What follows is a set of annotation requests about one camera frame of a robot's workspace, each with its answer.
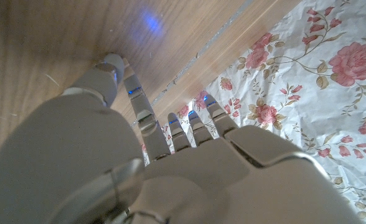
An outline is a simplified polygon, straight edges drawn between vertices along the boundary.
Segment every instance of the plastic finger segment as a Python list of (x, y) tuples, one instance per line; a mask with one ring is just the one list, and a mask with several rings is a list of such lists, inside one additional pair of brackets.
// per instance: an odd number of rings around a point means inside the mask
[(195, 144), (200, 146), (202, 143), (212, 140), (213, 137), (209, 133), (208, 129), (204, 126), (201, 119), (198, 117), (195, 111), (189, 112), (189, 122), (193, 130), (193, 136)]
[(169, 128), (171, 130), (172, 142), (176, 152), (191, 147), (191, 144), (177, 119), (176, 114), (168, 114)]
[(170, 155), (169, 147), (165, 141), (164, 133), (158, 123), (158, 120), (151, 108), (150, 102), (144, 94), (138, 77), (129, 66), (128, 61), (124, 59), (125, 73), (124, 85), (131, 104), (138, 120), (138, 125), (146, 145), (150, 161), (154, 161)]
[(238, 128), (237, 124), (226, 114), (225, 110), (216, 102), (213, 96), (206, 95), (204, 101), (219, 136), (224, 137), (229, 131)]

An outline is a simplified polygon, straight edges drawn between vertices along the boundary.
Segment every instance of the wrinkled fabric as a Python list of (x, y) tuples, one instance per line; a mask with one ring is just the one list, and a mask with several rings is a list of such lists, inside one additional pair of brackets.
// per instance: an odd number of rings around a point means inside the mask
[(269, 130), (312, 155), (366, 223), (366, 1), (302, 1), (243, 52), (177, 112), (193, 147), (190, 110), (218, 137), (209, 93), (239, 126)]

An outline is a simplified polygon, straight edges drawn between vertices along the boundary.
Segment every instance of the robotic hand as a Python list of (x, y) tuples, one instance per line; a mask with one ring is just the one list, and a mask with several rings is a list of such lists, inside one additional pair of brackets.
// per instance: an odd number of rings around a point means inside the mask
[[(146, 167), (129, 124), (109, 109), (122, 79)], [(137, 76), (109, 54), (3, 144), (0, 223), (360, 223), (311, 156), (238, 128), (212, 96), (205, 103), (220, 138), (191, 111), (191, 147), (171, 113), (171, 155)]]

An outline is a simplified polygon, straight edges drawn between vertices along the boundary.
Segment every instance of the wood grain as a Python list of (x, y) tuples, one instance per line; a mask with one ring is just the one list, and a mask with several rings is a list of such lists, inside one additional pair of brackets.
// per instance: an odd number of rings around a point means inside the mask
[(280, 21), (300, 0), (254, 0), (153, 107), (159, 122), (178, 112)]

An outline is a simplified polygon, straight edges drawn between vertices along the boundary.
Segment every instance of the blue led light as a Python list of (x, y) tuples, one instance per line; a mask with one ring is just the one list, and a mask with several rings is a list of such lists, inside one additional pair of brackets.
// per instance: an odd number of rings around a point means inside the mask
[(177, 121), (177, 119), (170, 121), (169, 124), (175, 123)]
[(141, 87), (137, 87), (137, 88), (135, 88), (134, 90), (131, 90), (131, 91), (129, 91), (128, 92), (128, 94), (132, 94), (133, 92), (135, 92), (136, 90), (138, 90), (138, 89), (140, 89)]
[(208, 103), (207, 106), (212, 105), (214, 103), (216, 103), (216, 101), (213, 101), (213, 102)]

